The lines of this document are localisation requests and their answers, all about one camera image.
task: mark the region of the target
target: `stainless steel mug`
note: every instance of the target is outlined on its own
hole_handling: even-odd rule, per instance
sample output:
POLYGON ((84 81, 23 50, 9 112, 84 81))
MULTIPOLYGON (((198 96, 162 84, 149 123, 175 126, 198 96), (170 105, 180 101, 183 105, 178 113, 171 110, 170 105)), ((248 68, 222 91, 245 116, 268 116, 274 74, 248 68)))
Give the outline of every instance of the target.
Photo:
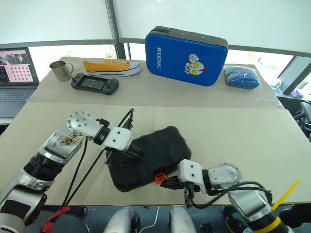
POLYGON ((72 79, 72 72, 74 70, 72 63, 68 62, 63 62, 63 61, 57 61, 57 62, 52 62, 50 64, 50 68, 56 75, 57 79, 59 81, 67 81, 72 79), (72 71, 69 71, 68 67, 66 66, 67 64, 70 64, 72 67, 72 71))

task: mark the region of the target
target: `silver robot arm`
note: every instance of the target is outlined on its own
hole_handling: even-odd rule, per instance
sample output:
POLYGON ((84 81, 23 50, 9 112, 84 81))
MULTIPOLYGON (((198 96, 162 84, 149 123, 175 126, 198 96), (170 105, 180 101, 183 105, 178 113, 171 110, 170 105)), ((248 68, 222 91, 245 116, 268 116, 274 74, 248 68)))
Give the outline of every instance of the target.
POLYGON ((23 233, 25 225, 36 220, 47 199, 45 191, 80 149, 85 137, 102 150, 127 150, 133 140, 132 133, 128 129, 108 126, 108 121, 97 121, 83 111, 72 113, 67 126, 54 132, 1 191, 0 233, 6 230, 23 233))
MULTIPOLYGON (((242 175, 240 170, 230 163, 217 167, 203 169, 202 166, 190 160, 182 160, 178 165, 178 177, 170 177, 161 186, 170 189, 185 190, 185 204, 190 207, 205 208, 193 200, 194 193, 201 191, 210 196, 218 195, 231 187, 239 186, 242 175)), ((253 184, 241 187, 256 187, 253 184)), ((292 233, 292 229, 284 225, 272 211, 271 205, 257 190, 229 191, 228 197, 237 212, 254 231, 292 233)))

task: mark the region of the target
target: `blue carrying case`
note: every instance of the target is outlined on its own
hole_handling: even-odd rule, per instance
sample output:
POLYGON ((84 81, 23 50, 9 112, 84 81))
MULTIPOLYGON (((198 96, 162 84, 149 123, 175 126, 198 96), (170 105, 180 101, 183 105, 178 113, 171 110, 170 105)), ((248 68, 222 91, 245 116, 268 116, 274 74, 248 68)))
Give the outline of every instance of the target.
POLYGON ((228 42, 214 36, 157 26, 146 36, 145 48, 151 73, 210 86, 224 66, 228 42))

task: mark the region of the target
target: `white shoe sole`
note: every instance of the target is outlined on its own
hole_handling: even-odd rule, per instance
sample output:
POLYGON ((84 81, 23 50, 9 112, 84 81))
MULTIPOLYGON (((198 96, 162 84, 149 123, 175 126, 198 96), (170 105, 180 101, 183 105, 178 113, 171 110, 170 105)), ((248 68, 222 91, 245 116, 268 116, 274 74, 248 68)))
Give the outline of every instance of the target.
POLYGON ((120 76, 131 76, 140 72, 140 65, 138 62, 130 62, 130 69, 125 71, 99 71, 99 72, 88 72, 90 76, 104 76, 104 75, 120 75, 120 76))

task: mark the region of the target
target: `laptop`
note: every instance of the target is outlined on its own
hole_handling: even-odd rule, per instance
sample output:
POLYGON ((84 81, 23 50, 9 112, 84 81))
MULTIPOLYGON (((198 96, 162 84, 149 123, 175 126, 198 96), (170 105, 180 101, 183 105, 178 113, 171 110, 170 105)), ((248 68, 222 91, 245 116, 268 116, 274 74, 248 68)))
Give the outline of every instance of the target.
POLYGON ((15 117, 38 85, 28 48, 0 49, 0 117, 15 117))

